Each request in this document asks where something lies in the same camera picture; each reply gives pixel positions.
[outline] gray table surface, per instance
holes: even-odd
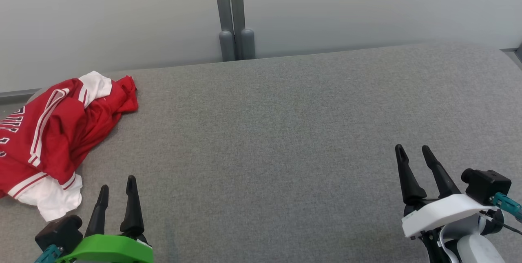
[[[140,108],[78,170],[85,226],[108,184],[106,233],[138,181],[156,262],[426,262],[404,238],[394,146],[430,196],[428,144],[464,190],[494,169],[522,201],[522,72],[501,51],[432,43],[116,72]],[[2,262],[31,262],[44,220],[0,200]],[[516,225],[514,219],[509,223]],[[489,236],[506,262],[520,236]]]

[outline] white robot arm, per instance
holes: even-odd
[[[484,235],[497,233],[503,226],[520,233],[503,224],[504,216],[499,209],[509,213],[520,211],[520,205],[505,196],[511,181],[493,170],[468,168],[462,174],[462,181],[469,186],[466,194],[462,194],[429,147],[423,146],[422,152],[440,192],[436,199],[426,199],[403,146],[395,147],[406,204],[402,219],[404,235],[423,242],[430,263],[504,263]]]

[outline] basketball jersey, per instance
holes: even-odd
[[[76,209],[75,174],[124,112],[136,111],[131,77],[115,82],[97,72],[54,85],[0,120],[0,197],[38,206],[46,221]]]

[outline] white trim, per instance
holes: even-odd
[[[69,180],[66,181],[66,182],[62,185],[62,188],[65,189],[65,188],[69,187],[69,186],[73,183],[75,177],[76,177],[76,173],[73,172],[73,175],[71,176],[71,178],[69,178]]]
[[[18,109],[17,111],[15,111],[14,113],[11,113],[11,115],[22,115],[26,112],[26,107],[22,107],[20,109]]]
[[[80,90],[80,94],[78,95],[78,101],[85,103],[85,96],[87,94],[87,88],[85,86],[82,86],[82,89]]]
[[[0,125],[3,125],[3,126],[20,127],[21,124],[22,124],[22,122],[5,122],[3,120],[0,121]]]
[[[43,177],[47,176],[46,173],[44,172],[38,172],[37,174],[31,176],[30,178],[27,178],[26,180],[20,182],[18,185],[15,185],[13,188],[11,188],[7,194],[10,195],[11,197],[15,198],[22,194],[24,191],[26,191],[29,187],[29,185],[31,185],[32,183],[36,184],[35,181],[37,181],[38,179],[41,179]]]
[[[56,94],[58,94],[58,92],[60,92],[62,95],[56,97]],[[49,117],[53,113],[58,103],[60,103],[62,99],[65,98],[65,96],[67,96],[67,94],[69,94],[68,88],[54,90],[51,94],[51,97],[49,97],[49,101],[47,101],[47,105],[45,105],[45,110],[38,119],[36,128],[34,129],[34,137],[31,145],[31,157],[28,160],[28,162],[34,166],[38,166],[40,164],[39,159],[42,153],[42,135],[45,129],[45,125],[47,124]]]
[[[78,95],[78,101],[84,103],[84,108],[87,108],[94,100],[111,94],[112,79],[95,71],[91,71],[78,79],[84,84]]]
[[[0,127],[0,129],[11,131],[11,133],[16,133],[18,131],[18,129],[14,127]]]
[[[6,121],[6,120],[11,120],[12,122],[21,122],[22,120],[24,120],[24,116],[18,116],[18,117],[10,117],[9,116],[9,117],[6,117],[6,118],[2,119],[1,121]]]

